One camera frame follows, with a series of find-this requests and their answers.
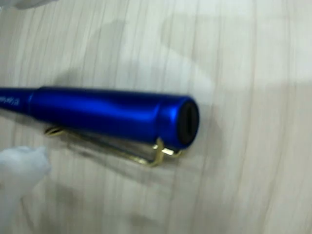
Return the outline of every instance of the pen cap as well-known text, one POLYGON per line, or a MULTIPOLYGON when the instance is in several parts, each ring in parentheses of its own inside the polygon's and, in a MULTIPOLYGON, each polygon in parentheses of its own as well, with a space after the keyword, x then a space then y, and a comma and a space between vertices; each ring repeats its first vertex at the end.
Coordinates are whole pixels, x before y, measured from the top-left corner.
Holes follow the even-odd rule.
POLYGON ((42 87, 29 104, 41 121, 154 144, 187 148, 199 123, 198 107, 189 96, 113 90, 42 87))

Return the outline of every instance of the wood grain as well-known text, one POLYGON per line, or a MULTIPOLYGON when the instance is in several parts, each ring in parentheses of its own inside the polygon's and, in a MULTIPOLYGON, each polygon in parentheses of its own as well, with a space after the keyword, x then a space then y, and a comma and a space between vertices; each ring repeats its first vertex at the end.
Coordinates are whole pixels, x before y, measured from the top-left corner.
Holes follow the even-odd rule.
POLYGON ((192 94, 198 137, 149 169, 0 112, 0 147, 51 174, 8 233, 312 233, 312 3, 60 0, 0 13, 0 85, 192 94))

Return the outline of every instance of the gold pen clip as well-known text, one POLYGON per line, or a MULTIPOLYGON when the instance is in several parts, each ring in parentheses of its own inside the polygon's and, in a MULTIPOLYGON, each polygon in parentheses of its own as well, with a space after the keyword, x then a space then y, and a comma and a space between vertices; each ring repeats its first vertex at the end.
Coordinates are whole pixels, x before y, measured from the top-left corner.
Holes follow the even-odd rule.
POLYGON ((150 167, 154 167, 162 163, 165 156, 171 157, 171 158, 177 158, 182 154, 182 151, 174 151, 174 150, 165 148, 164 143, 161 140, 161 138, 158 138, 156 140, 156 144, 151 147, 153 150, 153 155, 154 155, 153 158, 147 159, 143 155, 132 152, 131 150, 128 150, 126 148, 118 147, 115 144, 109 143, 107 141, 100 140, 98 137, 88 136, 88 135, 85 135, 85 134, 82 134, 73 130, 64 129, 61 127, 48 128, 44 132, 44 134, 49 137, 67 134, 71 137, 82 140, 84 142, 93 144, 101 148, 105 148, 106 150, 114 154, 118 154, 122 157, 125 157, 131 161, 137 162, 142 165, 150 166, 150 167))

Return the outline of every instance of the white tissue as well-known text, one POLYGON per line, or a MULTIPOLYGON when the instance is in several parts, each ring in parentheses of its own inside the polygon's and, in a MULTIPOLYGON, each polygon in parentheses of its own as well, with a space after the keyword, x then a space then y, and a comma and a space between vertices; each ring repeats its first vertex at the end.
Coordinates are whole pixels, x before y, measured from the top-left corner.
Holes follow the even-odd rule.
POLYGON ((0 153, 0 233, 20 199, 51 170, 44 147, 17 147, 0 153))

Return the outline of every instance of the wooden surface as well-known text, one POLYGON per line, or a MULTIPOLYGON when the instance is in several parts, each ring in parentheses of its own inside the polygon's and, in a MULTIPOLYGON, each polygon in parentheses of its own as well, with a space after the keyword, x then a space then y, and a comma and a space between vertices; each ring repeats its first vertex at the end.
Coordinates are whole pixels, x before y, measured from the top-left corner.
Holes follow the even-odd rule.
POLYGON ((0 85, 192 94, 198 137, 148 169, 1 111, 0 147, 49 150, 12 234, 312 232, 312 2, 60 0, 0 13, 0 85))

